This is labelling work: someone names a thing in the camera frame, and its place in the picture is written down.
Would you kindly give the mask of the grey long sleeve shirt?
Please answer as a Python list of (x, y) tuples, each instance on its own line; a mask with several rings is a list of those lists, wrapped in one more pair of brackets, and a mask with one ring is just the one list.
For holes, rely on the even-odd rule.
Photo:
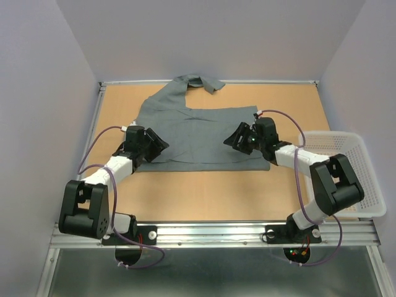
[(151, 128), (169, 144), (153, 162), (139, 171), (268, 171), (270, 164), (260, 152), (250, 155), (223, 142), (241, 122), (252, 122), (256, 106), (223, 109), (192, 109), (186, 106), (189, 87), (202, 87), (213, 94), (225, 83), (199, 75), (182, 75), (148, 97), (136, 123)]

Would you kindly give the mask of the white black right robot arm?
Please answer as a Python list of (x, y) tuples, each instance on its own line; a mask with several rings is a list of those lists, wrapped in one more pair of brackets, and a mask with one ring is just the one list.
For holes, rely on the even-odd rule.
[(311, 179), (313, 200), (289, 215), (282, 231), (291, 241), (299, 241), (313, 226), (364, 199), (363, 187), (345, 155), (318, 155), (280, 141), (271, 118), (258, 119), (251, 126), (241, 122), (223, 143), (247, 155), (258, 150), (271, 164), (293, 169), (298, 194), (299, 174)]

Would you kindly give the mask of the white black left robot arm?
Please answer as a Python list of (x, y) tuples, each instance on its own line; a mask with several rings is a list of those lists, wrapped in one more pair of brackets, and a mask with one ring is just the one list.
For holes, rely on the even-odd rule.
[(104, 165), (89, 165), (98, 170), (81, 180), (66, 184), (58, 228), (61, 233), (102, 239), (111, 232), (109, 192), (132, 175), (143, 162), (152, 162), (169, 147), (151, 128), (121, 127), (125, 138)]

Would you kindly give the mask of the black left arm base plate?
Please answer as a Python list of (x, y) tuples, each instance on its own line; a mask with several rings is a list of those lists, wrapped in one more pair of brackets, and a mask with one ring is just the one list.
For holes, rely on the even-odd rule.
[[(140, 244), (154, 246), (157, 244), (158, 228), (155, 225), (143, 225), (137, 227), (137, 232), (133, 235), (131, 232), (122, 234), (123, 237), (135, 241)], [(124, 246), (128, 242), (121, 239), (119, 236), (110, 234), (108, 238), (103, 237), (101, 240), (104, 246)]]

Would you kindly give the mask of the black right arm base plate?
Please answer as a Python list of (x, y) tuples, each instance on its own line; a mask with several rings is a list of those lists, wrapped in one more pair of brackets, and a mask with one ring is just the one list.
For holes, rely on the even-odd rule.
[(311, 244), (319, 244), (322, 242), (321, 236), (315, 237), (312, 233), (314, 227), (306, 230), (290, 230), (286, 225), (271, 224), (265, 227), (262, 239), (268, 244), (303, 244), (308, 241)]

